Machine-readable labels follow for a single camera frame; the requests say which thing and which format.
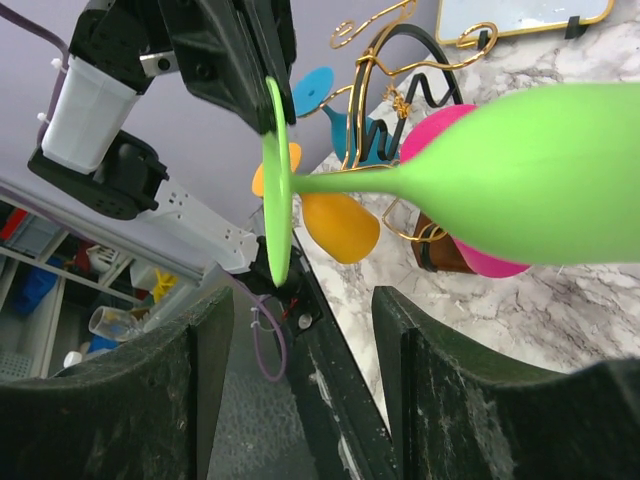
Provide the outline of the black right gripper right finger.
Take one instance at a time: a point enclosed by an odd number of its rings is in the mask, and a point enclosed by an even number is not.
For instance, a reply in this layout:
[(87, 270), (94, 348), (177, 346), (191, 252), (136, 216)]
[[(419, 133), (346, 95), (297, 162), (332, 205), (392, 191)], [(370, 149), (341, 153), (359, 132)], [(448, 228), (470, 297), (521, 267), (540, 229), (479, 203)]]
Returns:
[(500, 354), (378, 287), (372, 319), (403, 479), (635, 479), (639, 363), (571, 374)]

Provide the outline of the pink wine glass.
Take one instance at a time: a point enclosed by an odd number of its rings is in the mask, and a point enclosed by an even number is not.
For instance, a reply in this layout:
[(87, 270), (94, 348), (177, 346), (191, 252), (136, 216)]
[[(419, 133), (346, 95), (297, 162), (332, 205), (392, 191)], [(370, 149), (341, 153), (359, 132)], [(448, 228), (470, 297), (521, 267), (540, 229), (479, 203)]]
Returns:
[(474, 105), (460, 104), (442, 108), (423, 119), (406, 137), (400, 150), (397, 180), (408, 185), (399, 190), (406, 200), (415, 201), (428, 221), (424, 229), (440, 228), (451, 240), (450, 248), (440, 249), (439, 242), (420, 235), (419, 264), (429, 263), (437, 270), (474, 273), (488, 278), (507, 278), (529, 267), (505, 256), (518, 251), (516, 228), (520, 225), (503, 200), (483, 184), (484, 172), (469, 157), (472, 146), (465, 135), (473, 126), (480, 134), (486, 125), (471, 119), (449, 135), (447, 128), (475, 110)]

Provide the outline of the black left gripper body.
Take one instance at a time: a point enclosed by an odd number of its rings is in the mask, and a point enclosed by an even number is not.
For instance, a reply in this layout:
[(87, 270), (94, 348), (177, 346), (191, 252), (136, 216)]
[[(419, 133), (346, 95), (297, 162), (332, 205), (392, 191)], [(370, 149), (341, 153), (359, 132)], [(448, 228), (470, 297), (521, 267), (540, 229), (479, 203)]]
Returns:
[(178, 72), (198, 98), (238, 98), (232, 60), (239, 38), (238, 1), (141, 1), (148, 46), (140, 55), (146, 77)]

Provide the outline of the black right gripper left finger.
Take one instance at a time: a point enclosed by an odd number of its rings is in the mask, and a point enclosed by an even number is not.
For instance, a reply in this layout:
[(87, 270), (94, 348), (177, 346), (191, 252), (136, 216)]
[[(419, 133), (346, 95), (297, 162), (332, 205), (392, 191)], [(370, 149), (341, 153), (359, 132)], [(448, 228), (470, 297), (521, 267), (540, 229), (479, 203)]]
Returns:
[(233, 328), (224, 287), (51, 378), (2, 384), (2, 478), (206, 478)]

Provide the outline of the green wine glass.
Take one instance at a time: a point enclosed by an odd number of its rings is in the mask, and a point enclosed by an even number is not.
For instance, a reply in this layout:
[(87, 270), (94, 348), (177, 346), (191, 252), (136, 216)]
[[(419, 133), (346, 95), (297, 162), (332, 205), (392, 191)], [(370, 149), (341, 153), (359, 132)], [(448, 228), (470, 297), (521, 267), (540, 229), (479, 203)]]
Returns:
[[(444, 134), (476, 118), (486, 131), (473, 126), (465, 135), (469, 157), (484, 172), (475, 177), (492, 191), (503, 190), (495, 197), (520, 224), (522, 256), (505, 259), (530, 265), (638, 261), (637, 84), (561, 83), (517, 91), (475, 109)], [(293, 190), (404, 199), (399, 190), (408, 182), (396, 179), (400, 166), (297, 176)], [(289, 260), (290, 251), (284, 261), (268, 252), (276, 285), (285, 282)]]

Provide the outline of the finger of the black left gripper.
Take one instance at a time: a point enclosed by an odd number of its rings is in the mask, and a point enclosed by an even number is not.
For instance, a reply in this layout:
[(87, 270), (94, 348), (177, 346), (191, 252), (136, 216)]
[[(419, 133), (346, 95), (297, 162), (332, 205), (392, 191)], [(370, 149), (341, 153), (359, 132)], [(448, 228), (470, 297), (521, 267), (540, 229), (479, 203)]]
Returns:
[(200, 97), (239, 116), (256, 133), (276, 130), (266, 86), (276, 81), (283, 104), (292, 107), (289, 78), (296, 60), (296, 35), (289, 1), (202, 1), (206, 30), (214, 44), (214, 77)]

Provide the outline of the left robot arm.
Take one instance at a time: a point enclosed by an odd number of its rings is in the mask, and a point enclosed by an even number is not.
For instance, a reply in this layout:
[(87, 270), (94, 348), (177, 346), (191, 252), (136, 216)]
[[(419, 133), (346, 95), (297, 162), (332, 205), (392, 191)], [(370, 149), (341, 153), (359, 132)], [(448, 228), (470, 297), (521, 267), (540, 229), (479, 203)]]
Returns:
[(29, 169), (103, 216), (182, 234), (229, 273), (262, 270), (263, 242), (191, 199), (123, 126), (153, 79), (176, 72), (257, 132), (265, 161), (287, 162), (295, 58), (287, 1), (91, 1)]

